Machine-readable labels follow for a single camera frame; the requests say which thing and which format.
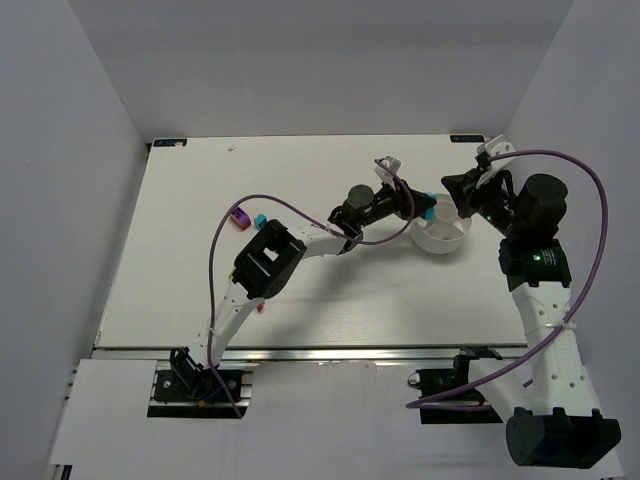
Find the white round divided container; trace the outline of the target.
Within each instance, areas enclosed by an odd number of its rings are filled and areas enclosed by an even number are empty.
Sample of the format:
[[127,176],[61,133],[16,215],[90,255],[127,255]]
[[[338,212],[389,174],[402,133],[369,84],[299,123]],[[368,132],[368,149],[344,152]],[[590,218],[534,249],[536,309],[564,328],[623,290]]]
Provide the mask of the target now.
[[429,193],[429,196],[436,201],[436,205],[412,221],[410,237],[417,247],[427,253],[453,253],[465,242],[472,219],[458,215],[458,209],[448,194]]

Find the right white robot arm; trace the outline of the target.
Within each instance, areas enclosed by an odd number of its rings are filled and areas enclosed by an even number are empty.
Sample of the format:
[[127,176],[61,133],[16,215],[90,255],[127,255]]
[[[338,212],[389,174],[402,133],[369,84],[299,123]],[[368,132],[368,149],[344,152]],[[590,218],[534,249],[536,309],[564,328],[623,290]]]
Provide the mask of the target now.
[[600,411],[567,317],[571,274],[556,233],[568,189],[548,174],[530,176],[518,193],[505,171],[480,177],[472,169],[442,184],[461,216],[478,214],[504,236],[499,264],[523,324],[532,383],[500,375],[496,358],[471,360],[467,378],[505,423],[515,464],[590,469],[620,442],[621,429]]

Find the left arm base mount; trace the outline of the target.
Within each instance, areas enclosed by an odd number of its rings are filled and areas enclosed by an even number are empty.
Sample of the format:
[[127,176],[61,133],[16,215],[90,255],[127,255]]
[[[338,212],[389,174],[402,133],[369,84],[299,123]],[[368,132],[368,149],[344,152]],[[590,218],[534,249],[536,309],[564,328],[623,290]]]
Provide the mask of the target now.
[[148,418],[241,419],[248,409],[249,371],[213,372],[193,360],[188,348],[172,349],[169,365],[156,371]]

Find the large cyan lego brick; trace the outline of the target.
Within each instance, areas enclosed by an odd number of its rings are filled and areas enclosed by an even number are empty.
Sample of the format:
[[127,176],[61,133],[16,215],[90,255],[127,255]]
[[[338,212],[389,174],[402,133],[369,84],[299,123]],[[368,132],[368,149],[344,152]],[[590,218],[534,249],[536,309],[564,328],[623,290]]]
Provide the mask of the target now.
[[425,221],[430,221],[433,218],[435,213],[435,207],[437,205],[437,195],[431,192],[426,192],[425,195],[430,198],[430,204],[429,204],[429,207],[423,212],[421,217]]

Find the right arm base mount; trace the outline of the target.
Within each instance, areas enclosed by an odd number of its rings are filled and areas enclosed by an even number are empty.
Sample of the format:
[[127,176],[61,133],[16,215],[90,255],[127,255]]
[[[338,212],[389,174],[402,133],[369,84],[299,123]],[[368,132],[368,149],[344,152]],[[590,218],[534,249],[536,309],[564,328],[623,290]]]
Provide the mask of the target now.
[[[502,356],[489,347],[462,348],[454,357],[451,367],[419,369],[407,378],[407,385],[420,392],[420,396],[435,395],[463,386],[469,381],[469,365],[474,360],[502,360]],[[483,395],[475,389],[447,398],[446,402],[464,407],[484,407],[479,411],[420,410],[422,425],[480,425],[502,424],[499,415],[489,406]]]

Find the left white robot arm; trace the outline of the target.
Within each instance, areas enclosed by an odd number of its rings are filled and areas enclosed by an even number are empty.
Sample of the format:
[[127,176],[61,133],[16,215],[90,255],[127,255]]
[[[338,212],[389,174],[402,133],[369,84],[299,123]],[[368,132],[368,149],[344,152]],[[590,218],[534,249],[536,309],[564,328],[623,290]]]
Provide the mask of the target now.
[[352,187],[329,215],[328,228],[318,224],[294,229],[276,219],[267,221],[236,256],[221,301],[215,300],[214,276],[209,276],[211,314],[195,350],[171,351],[171,370],[186,396],[200,401],[217,389],[229,389],[217,371],[224,351],[258,305],[284,289],[301,261],[345,254],[366,243],[365,227],[391,215],[410,223],[435,205],[432,196],[392,179],[378,191],[366,185]]

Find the purple and pink lego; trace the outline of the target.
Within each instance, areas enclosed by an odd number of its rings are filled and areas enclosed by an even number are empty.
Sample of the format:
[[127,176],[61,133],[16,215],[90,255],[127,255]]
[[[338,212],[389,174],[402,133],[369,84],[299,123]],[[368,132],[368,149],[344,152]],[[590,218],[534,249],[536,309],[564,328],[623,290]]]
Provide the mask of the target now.
[[249,215],[241,207],[233,208],[229,218],[241,231],[248,229],[252,224]]

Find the small cyan lego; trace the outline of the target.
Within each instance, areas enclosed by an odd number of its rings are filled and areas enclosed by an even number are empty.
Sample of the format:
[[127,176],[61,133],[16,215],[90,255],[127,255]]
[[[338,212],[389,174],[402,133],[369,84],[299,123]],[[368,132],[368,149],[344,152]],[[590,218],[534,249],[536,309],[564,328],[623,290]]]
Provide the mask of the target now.
[[263,214],[259,214],[253,219],[253,224],[258,230],[262,229],[266,225],[266,223],[267,217]]

